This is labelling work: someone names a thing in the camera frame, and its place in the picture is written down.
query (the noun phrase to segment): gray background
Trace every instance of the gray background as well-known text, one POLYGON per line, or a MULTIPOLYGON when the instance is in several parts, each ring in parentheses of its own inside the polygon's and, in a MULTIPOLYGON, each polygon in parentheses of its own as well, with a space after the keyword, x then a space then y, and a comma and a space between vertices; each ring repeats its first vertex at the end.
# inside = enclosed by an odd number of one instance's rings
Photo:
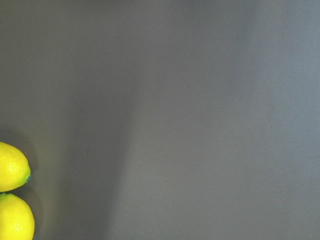
POLYGON ((0 141, 35 240, 320 239, 320 3, 0 2, 0 141))

